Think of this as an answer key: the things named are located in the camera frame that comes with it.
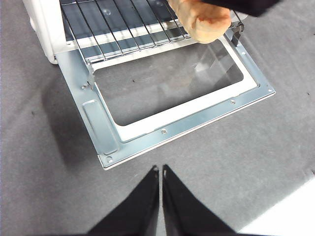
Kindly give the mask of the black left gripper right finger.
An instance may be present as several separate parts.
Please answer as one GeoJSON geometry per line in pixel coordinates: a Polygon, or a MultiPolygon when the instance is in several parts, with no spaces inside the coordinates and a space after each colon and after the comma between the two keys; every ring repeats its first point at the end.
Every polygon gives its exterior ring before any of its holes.
{"type": "Polygon", "coordinates": [[[190,192],[168,165],[163,165],[162,198],[168,236],[236,235],[190,192]]]}

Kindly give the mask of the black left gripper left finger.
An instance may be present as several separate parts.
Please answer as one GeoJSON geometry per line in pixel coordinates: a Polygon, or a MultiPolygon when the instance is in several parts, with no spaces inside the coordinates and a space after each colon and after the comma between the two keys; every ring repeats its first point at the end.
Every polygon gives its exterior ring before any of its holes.
{"type": "Polygon", "coordinates": [[[88,231],[89,236],[154,236],[159,211],[159,169],[153,166],[133,191],[88,231]]]}

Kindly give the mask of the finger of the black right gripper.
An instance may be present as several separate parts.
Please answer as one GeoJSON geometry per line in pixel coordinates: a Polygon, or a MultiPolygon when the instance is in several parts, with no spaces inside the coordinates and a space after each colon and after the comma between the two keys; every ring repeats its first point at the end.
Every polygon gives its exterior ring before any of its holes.
{"type": "Polygon", "coordinates": [[[204,0],[203,2],[226,7],[250,16],[259,17],[280,0],[204,0]]]}

